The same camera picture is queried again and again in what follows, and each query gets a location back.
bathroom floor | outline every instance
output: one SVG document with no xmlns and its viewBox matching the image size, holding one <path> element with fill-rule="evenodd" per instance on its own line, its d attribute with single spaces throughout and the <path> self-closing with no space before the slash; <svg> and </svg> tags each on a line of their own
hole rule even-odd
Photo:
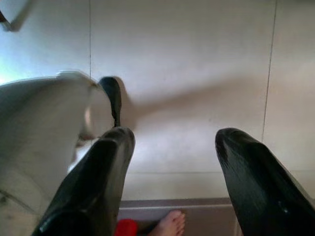
<svg viewBox="0 0 315 236">
<path fill-rule="evenodd" d="M 214 138 L 263 141 L 315 196 L 315 2 L 9 0 L 0 82 L 80 70 L 124 83 L 124 200 L 228 197 Z"/>
</svg>

bare foot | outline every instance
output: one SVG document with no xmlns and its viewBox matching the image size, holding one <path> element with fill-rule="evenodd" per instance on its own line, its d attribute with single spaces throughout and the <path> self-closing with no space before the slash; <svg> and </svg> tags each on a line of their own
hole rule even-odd
<svg viewBox="0 0 315 236">
<path fill-rule="evenodd" d="M 185 214 L 179 210 L 171 211 L 148 236 L 182 236 L 185 226 Z"/>
</svg>

tile grout line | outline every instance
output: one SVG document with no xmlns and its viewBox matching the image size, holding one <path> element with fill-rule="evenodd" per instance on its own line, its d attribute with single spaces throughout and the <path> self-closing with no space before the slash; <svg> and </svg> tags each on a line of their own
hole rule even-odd
<svg viewBox="0 0 315 236">
<path fill-rule="evenodd" d="M 265 112 L 264 112 L 264 121 L 263 121 L 262 134 L 261 134 L 261 141 L 262 142 L 264 141 L 264 134 L 265 134 L 265 124 L 266 124 L 266 115 L 267 115 L 267 102 L 268 102 L 268 93 L 269 93 L 269 85 L 270 85 L 270 74 L 271 74 L 272 51 L 273 51 L 273 46 L 274 46 L 274 37 L 275 37 L 275 28 L 276 28 L 277 6 L 278 6 L 278 0 L 276 0 L 276 3 L 275 3 L 275 15 L 274 15 L 273 28 L 272 28 L 270 56 L 269 56 L 269 71 L 268 71 L 267 90 L 266 90 Z"/>
<path fill-rule="evenodd" d="M 90 48 L 90 79 L 92 79 L 92 49 L 91 49 L 91 35 L 92 35 L 92 29 L 91 29 L 91 0 L 89 0 L 89 48 Z"/>
</svg>

white tile floor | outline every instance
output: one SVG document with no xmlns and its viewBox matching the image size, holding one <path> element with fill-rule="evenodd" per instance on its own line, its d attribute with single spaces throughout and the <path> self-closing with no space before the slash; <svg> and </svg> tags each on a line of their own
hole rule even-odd
<svg viewBox="0 0 315 236">
<path fill-rule="evenodd" d="M 26 2 L 23 24 L 0 31 L 0 80 L 119 76 L 122 123 L 136 135 L 124 199 L 226 197 L 214 137 L 228 126 L 263 139 L 315 196 L 315 3 L 2 0 L 0 9 L 14 21 Z"/>
</svg>

red object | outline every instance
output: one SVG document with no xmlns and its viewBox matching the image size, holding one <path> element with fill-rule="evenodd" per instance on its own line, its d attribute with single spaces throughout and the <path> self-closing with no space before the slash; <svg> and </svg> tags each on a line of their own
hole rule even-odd
<svg viewBox="0 0 315 236">
<path fill-rule="evenodd" d="M 134 220 L 120 220 L 116 225 L 115 236 L 136 236 L 138 225 Z"/>
</svg>

